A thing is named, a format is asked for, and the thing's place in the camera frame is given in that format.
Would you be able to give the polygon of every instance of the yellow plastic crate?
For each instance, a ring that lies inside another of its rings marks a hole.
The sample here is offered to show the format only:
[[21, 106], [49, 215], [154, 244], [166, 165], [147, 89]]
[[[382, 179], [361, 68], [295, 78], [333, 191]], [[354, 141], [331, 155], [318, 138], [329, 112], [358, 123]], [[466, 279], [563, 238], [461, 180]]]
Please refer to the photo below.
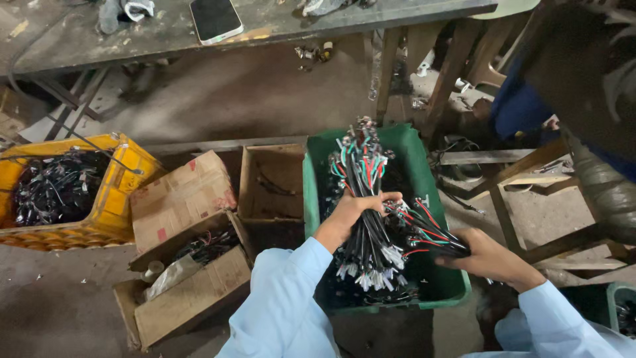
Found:
[[[114, 158], [131, 169], [143, 170], [143, 174], [133, 174], [111, 160], [93, 209], [84, 220], [17, 227], [12, 210], [13, 189], [28, 159], [0, 160], [0, 243], [51, 251], [123, 245], [135, 241], [128, 196], [136, 188], [165, 175], [166, 171], [161, 163], [124, 134], [102, 134], [87, 139], [101, 149], [113, 149]], [[82, 140], [70, 139], [12, 147], [0, 157], [63, 154], [71, 147], [95, 150]]]

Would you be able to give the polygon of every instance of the hand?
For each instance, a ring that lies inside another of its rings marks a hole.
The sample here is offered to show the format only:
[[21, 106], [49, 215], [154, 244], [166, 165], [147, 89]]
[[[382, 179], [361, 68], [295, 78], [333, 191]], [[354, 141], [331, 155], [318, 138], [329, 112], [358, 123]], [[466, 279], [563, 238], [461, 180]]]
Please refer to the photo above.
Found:
[[470, 246], [472, 254], [463, 259], [439, 256], [435, 258], [436, 264], [505, 282], [519, 293], [533, 289], [546, 281], [546, 278], [530, 264], [483, 231], [472, 228], [452, 230], [450, 233], [463, 239]]
[[325, 220], [314, 233], [314, 238], [329, 250], [332, 254], [351, 235], [351, 227], [356, 223], [364, 210], [373, 209], [384, 213], [383, 201], [402, 200], [400, 192], [380, 192], [377, 196], [353, 197], [348, 190], [338, 202], [333, 213]]

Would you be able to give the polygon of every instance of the light blue shirt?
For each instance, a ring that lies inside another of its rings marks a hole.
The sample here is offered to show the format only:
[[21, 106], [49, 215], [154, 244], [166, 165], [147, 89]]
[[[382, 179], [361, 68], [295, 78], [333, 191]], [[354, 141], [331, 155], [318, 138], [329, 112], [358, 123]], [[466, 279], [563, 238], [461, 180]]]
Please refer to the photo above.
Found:
[[[332, 258], [314, 238], [295, 251], [260, 253], [251, 293], [230, 317], [230, 339], [217, 357], [339, 357], [329, 319], [313, 297]], [[509, 352], [465, 357], [636, 357], [634, 342], [592, 327], [550, 282], [520, 294], [519, 305], [521, 310], [511, 311], [495, 328]]]

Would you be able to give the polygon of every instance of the dark tabletop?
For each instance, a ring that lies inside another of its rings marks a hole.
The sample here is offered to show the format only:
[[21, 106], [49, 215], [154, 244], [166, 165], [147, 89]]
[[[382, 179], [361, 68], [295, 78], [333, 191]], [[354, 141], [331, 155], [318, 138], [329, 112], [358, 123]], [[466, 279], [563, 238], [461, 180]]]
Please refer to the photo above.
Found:
[[[494, 11], [497, 0], [378, 0], [371, 8], [356, 4], [323, 17], [303, 18], [298, 0], [233, 0], [244, 24], [242, 34], [209, 47], [197, 38], [188, 6], [191, 0], [155, 0], [155, 16], [123, 24], [112, 35], [96, 30], [98, 4], [78, 6], [22, 56], [15, 73], [84, 69], [180, 55], [201, 48], [257, 46], [281, 41], [338, 36], [399, 25], [459, 18]], [[0, 4], [0, 76], [6, 75], [8, 54], [15, 53], [65, 10], [59, 0], [14, 0]], [[16, 24], [29, 21], [16, 36]]]

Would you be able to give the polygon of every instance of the torn cardboard box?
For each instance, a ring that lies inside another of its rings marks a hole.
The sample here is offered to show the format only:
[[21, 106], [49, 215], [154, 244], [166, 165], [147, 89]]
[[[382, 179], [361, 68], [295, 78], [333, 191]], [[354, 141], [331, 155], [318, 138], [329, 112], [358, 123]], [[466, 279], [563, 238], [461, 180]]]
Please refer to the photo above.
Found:
[[245, 223], [303, 222], [303, 159], [299, 144], [243, 148], [238, 215]]
[[147, 350], [249, 293], [255, 256], [239, 218], [229, 211], [236, 205], [225, 165], [213, 151], [131, 195], [139, 253], [130, 262], [132, 271], [146, 271], [151, 261], [169, 266], [182, 247], [206, 231], [233, 226], [240, 241], [152, 301], [137, 300], [149, 286], [142, 280], [116, 284], [114, 293], [131, 347]]
[[133, 260], [130, 268], [144, 271], [148, 262], [154, 260], [162, 261], [167, 266], [181, 247], [200, 232], [215, 231], [230, 225], [236, 230], [241, 245], [152, 301], [139, 304], [136, 299], [149, 287], [142, 280], [120, 282], [113, 287], [131, 347], [147, 350], [166, 337], [187, 332], [222, 307], [248, 295], [252, 261], [247, 258], [245, 251], [251, 250], [251, 244], [238, 217], [227, 210], [217, 212], [148, 250]]
[[212, 150], [200, 155], [130, 196], [137, 253], [236, 205], [223, 161]]

